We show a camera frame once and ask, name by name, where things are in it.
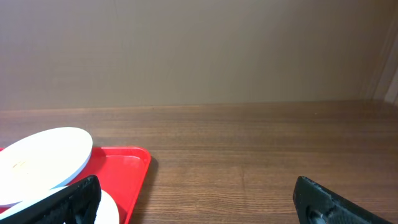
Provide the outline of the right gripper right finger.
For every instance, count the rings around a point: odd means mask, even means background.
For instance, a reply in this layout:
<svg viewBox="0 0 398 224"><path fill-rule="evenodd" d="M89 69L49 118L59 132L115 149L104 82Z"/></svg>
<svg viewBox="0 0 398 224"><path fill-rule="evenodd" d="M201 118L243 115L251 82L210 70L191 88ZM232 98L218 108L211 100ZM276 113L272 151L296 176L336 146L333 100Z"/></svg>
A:
<svg viewBox="0 0 398 224"><path fill-rule="evenodd" d="M295 183L293 201L300 224L392 224L305 176Z"/></svg>

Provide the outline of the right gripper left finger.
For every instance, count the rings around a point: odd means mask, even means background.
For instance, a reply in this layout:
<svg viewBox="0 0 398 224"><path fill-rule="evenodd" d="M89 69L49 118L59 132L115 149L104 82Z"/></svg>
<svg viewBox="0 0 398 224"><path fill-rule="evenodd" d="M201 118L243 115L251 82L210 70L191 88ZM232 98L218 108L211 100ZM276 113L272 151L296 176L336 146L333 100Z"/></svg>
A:
<svg viewBox="0 0 398 224"><path fill-rule="evenodd" d="M2 224L94 224L101 200L101 186L95 175L1 219Z"/></svg>

